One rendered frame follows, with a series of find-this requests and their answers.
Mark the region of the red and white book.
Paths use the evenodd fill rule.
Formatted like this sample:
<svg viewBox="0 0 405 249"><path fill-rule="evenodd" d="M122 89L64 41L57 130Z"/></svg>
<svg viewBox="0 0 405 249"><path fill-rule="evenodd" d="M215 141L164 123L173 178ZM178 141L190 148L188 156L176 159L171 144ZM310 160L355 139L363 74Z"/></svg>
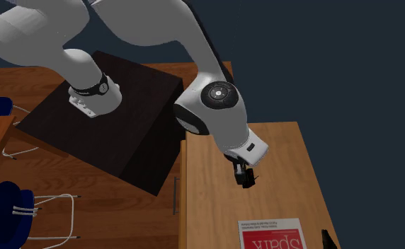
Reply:
<svg viewBox="0 0 405 249"><path fill-rule="evenodd" d="M307 249L298 218L238 221L241 249Z"/></svg>

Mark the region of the black pointed object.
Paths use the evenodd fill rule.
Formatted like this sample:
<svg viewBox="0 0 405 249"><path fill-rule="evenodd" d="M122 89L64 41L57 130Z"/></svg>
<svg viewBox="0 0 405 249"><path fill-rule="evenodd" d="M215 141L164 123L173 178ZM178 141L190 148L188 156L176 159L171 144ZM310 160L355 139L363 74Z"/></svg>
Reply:
<svg viewBox="0 0 405 249"><path fill-rule="evenodd" d="M323 249L338 249L337 245L332 240L329 232L326 229L321 230Z"/></svg>

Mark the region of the dark robot stand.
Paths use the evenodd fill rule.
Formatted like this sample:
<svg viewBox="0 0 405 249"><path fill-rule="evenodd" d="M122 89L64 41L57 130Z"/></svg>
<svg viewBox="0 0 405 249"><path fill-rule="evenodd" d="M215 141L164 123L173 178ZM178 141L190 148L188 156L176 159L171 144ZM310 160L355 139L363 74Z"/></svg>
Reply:
<svg viewBox="0 0 405 249"><path fill-rule="evenodd" d="M173 104L181 78L96 51L97 65L120 86L122 102L87 117L69 103L62 82L17 128L152 195L158 195L185 138Z"/></svg>

